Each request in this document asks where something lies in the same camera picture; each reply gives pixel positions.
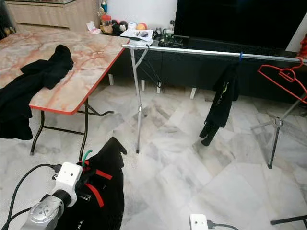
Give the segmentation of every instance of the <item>wooden cabinet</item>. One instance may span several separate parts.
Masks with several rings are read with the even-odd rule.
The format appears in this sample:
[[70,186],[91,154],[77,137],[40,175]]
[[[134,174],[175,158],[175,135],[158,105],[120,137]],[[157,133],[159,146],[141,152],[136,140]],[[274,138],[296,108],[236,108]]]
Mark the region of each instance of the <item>wooden cabinet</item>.
[[72,31],[87,31],[86,23],[99,27],[96,0],[76,0],[66,4],[43,2],[6,2],[17,30],[53,26]]

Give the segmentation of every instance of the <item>folding table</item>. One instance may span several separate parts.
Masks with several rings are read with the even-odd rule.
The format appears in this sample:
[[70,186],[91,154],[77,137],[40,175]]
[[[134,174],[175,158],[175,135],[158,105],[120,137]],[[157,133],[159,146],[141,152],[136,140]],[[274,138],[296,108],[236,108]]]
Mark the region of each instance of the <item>folding table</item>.
[[[41,124],[33,140],[34,154],[37,139],[43,128],[83,135],[79,160],[82,159],[88,132],[88,115],[104,116],[88,104],[89,95],[122,53],[122,44],[129,40],[122,37],[77,33],[59,29],[43,29],[37,33],[13,34],[0,41],[0,88],[21,75],[20,68],[38,59],[48,60],[57,45],[67,46],[74,62],[73,69],[52,90],[41,89],[31,100],[30,107],[41,111]],[[79,111],[84,104],[85,111]],[[45,111],[73,115],[84,114],[84,132],[46,126]]]

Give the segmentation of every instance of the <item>white wall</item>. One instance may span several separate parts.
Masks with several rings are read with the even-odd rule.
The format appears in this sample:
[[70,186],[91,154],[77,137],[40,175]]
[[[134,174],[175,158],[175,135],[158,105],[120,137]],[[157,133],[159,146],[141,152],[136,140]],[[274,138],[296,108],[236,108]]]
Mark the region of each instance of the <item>white wall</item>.
[[304,39],[305,34],[307,33],[307,13],[304,16],[301,24],[297,28],[296,33],[294,34],[292,40],[290,41],[287,51],[294,51],[298,52],[301,48],[300,42]]
[[107,0],[107,7],[112,19],[146,23],[156,29],[175,20],[177,0]]

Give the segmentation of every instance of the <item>black garment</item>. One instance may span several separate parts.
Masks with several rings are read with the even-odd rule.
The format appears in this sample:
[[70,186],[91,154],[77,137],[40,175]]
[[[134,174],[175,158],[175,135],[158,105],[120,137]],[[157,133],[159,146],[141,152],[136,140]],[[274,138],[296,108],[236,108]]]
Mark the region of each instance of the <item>black garment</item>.
[[72,66],[69,49],[59,45],[48,61],[38,60],[22,67],[23,75],[0,89],[0,138],[32,139],[32,97],[43,87],[52,89]]
[[207,121],[205,123],[205,127],[202,129],[200,134],[200,137],[204,138],[204,140],[202,140],[201,143],[204,146],[209,146],[219,128],[220,126],[214,123],[213,121]]
[[89,159],[91,168],[112,176],[111,180],[98,175],[90,177],[89,183],[98,191],[104,202],[99,207],[92,191],[84,186],[82,191],[92,195],[89,202],[78,198],[76,204],[67,208],[55,230],[119,230],[124,213],[123,172],[121,153],[127,154],[116,138],[111,138],[103,148]]
[[205,146],[210,144],[219,127],[225,127],[232,101],[239,97],[237,67],[238,63],[229,65],[213,86],[216,94],[200,134],[201,138],[205,138],[202,141]]

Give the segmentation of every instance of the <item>black tv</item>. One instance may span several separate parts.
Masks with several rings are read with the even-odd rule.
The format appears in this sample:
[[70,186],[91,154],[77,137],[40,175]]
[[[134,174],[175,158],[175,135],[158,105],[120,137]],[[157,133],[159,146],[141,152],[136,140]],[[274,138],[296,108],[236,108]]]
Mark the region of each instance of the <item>black tv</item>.
[[286,49],[307,0],[178,0],[175,35]]

